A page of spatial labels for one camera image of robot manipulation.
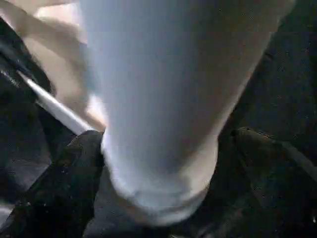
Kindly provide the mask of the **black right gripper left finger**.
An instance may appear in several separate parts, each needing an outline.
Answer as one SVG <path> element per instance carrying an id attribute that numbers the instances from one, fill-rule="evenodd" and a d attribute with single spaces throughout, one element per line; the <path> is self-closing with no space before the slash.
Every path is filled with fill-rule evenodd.
<path id="1" fill-rule="evenodd" d="M 16 202 L 2 238 L 81 238 L 94 217 L 104 167 L 102 133 L 75 137 Z"/>

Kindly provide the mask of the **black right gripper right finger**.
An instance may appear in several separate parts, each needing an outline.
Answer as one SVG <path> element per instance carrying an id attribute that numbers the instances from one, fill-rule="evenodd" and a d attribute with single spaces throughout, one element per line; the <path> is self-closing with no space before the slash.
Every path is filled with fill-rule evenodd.
<path id="1" fill-rule="evenodd" d="M 280 238 L 317 236 L 317 168 L 291 144 L 242 127 L 233 143 L 251 190 Z"/>

